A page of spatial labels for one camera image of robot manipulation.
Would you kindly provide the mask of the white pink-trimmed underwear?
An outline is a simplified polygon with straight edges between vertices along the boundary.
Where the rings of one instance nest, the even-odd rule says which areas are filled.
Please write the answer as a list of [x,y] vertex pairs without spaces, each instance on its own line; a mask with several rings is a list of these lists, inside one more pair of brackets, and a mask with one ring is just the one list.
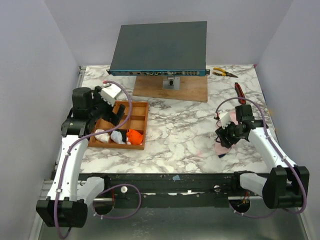
[[[94,133],[96,134],[96,133],[102,133],[102,132],[104,132],[103,129],[96,129]],[[106,144],[109,142],[110,134],[109,133],[102,133],[102,134],[97,134],[94,137],[97,141]]]

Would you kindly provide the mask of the brown compartment tray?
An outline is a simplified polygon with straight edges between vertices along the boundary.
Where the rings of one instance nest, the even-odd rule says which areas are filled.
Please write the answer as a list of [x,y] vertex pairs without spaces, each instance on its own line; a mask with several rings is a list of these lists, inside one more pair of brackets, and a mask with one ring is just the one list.
[[[122,123],[124,119],[127,117],[127,114],[129,112],[129,103],[128,101],[116,101],[113,109],[114,113],[117,113],[120,105],[125,106],[124,116],[120,121],[120,123]],[[147,132],[148,112],[149,112],[148,102],[133,101],[132,111],[131,111],[129,120],[122,127],[119,128],[119,130],[121,131],[124,137],[127,137],[127,132],[130,129],[136,130],[137,132],[142,134],[143,139],[140,145],[131,145],[131,144],[128,144],[128,141],[126,142],[126,144],[117,144],[112,139],[109,139],[108,142],[103,143],[97,140],[95,136],[92,136],[89,140],[88,147],[105,148],[105,149],[144,150],[145,141],[146,141],[146,132]],[[93,132],[95,132],[96,129],[101,129],[106,131],[113,127],[114,125],[112,125],[110,122],[100,118],[97,121],[93,129]]]

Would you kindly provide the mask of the pink navy-trimmed underwear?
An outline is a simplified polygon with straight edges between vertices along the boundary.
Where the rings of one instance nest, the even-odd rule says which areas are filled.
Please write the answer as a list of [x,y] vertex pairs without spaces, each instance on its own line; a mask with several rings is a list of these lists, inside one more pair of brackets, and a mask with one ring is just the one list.
[[[235,111],[230,111],[229,112],[229,115],[230,115],[230,118],[231,120],[237,125],[238,124],[238,121],[236,119],[236,112]],[[219,158],[222,158],[224,157],[227,153],[230,152],[231,148],[226,148],[226,147],[223,147],[220,143],[220,139],[217,138],[215,140],[215,143],[214,143],[214,149],[215,149],[215,152],[217,154],[217,156]]]

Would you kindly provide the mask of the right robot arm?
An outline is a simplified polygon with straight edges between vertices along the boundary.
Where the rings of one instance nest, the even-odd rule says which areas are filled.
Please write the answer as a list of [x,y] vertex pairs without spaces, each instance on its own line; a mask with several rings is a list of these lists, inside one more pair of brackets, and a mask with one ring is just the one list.
[[231,148],[240,140],[251,143],[264,160],[269,174],[262,177],[251,171],[234,173],[230,191],[241,196],[250,191],[262,197],[269,209],[305,209],[310,172],[305,166],[298,166],[280,148],[272,137],[265,119],[255,119],[249,104],[235,108],[235,118],[231,113],[216,113],[220,122],[216,129],[220,145]]

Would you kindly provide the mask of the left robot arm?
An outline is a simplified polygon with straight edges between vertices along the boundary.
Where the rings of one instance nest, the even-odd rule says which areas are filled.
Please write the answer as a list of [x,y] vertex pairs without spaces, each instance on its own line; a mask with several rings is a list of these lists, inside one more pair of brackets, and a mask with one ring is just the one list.
[[103,177],[90,176],[83,186],[79,186],[78,179],[85,150],[98,120],[118,126],[125,115],[124,105],[114,112],[121,91],[109,83],[72,91],[72,108],[61,125],[61,149],[55,177],[46,198],[36,204],[36,212],[48,227],[83,227],[94,198],[110,194],[111,185]]

